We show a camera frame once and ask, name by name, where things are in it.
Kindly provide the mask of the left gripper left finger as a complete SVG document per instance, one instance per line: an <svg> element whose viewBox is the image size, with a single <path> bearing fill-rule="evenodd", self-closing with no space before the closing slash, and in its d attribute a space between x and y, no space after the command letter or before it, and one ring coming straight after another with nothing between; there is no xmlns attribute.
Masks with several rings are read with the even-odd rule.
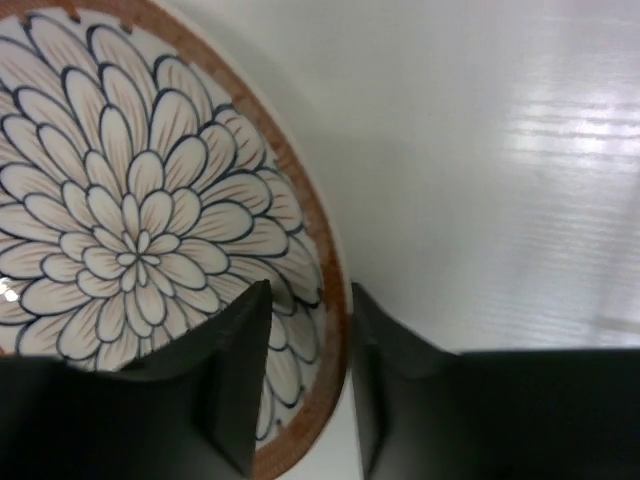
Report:
<svg viewBox="0 0 640 480"><path fill-rule="evenodd" d="M271 287L117 372L1 360L5 479L248 479Z"/></svg>

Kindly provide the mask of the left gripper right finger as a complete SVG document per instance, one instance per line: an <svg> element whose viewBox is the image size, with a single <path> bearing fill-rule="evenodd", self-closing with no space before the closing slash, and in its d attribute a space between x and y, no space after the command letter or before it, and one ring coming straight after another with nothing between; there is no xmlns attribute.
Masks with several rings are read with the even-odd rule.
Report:
<svg viewBox="0 0 640 480"><path fill-rule="evenodd" d="M365 478L638 477L637 350L452 353L352 293Z"/></svg>

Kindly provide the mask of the floral brown-rim plate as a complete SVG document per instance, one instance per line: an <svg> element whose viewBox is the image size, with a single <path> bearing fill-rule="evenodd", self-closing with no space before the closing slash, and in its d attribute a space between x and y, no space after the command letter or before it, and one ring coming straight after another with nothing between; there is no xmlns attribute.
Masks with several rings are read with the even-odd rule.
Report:
<svg viewBox="0 0 640 480"><path fill-rule="evenodd" d="M275 479L328 423L351 290L289 136L157 1L1 5L1 351L113 370L252 282L273 292L255 430Z"/></svg>

